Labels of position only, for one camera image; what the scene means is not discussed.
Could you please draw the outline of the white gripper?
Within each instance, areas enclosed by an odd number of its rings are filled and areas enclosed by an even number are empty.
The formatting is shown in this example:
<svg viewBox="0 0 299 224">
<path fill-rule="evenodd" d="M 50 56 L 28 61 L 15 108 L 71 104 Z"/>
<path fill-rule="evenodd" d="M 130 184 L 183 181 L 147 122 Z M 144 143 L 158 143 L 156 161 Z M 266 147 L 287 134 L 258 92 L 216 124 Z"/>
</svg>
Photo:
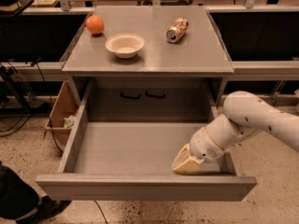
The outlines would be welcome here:
<svg viewBox="0 0 299 224">
<path fill-rule="evenodd" d="M 204 161 L 213 162 L 224 154 L 211 139 L 205 128 L 201 128 L 186 144 L 172 162 L 172 171 L 178 175 L 195 175 L 201 170 Z"/>
</svg>

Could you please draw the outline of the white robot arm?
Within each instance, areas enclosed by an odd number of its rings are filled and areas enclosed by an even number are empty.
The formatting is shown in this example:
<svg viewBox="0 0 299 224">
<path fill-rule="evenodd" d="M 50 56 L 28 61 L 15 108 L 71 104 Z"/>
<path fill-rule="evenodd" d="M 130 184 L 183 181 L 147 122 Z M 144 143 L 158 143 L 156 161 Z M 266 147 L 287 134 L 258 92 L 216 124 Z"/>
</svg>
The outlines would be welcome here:
<svg viewBox="0 0 299 224">
<path fill-rule="evenodd" d="M 223 113 L 200 128 L 175 157 L 172 170 L 197 175 L 202 164 L 221 158 L 225 149 L 257 130 L 299 151 L 299 117 L 280 111 L 247 91 L 235 91 L 223 102 Z"/>
</svg>

